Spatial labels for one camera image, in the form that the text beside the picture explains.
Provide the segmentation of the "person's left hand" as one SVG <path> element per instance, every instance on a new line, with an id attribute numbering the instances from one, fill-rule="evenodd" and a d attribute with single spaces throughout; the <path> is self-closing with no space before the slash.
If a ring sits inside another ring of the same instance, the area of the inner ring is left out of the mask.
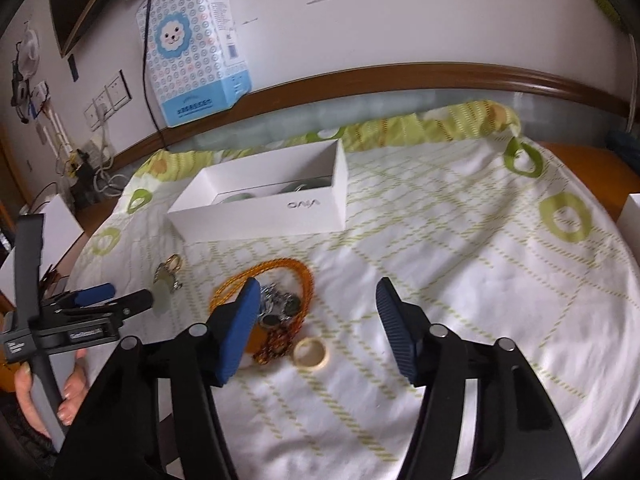
<path id="1" fill-rule="evenodd" d="M 89 389 L 85 371 L 86 355 L 86 349 L 76 351 L 73 373 L 68 376 L 63 388 L 63 402 L 58 408 L 58 420 L 64 426 L 72 424 Z M 27 363 L 23 363 L 14 374 L 14 387 L 17 402 L 20 404 L 21 411 L 29 425 L 45 437 L 50 437 L 35 408 L 35 404 L 32 403 L 32 396 L 30 395 L 32 372 Z"/>

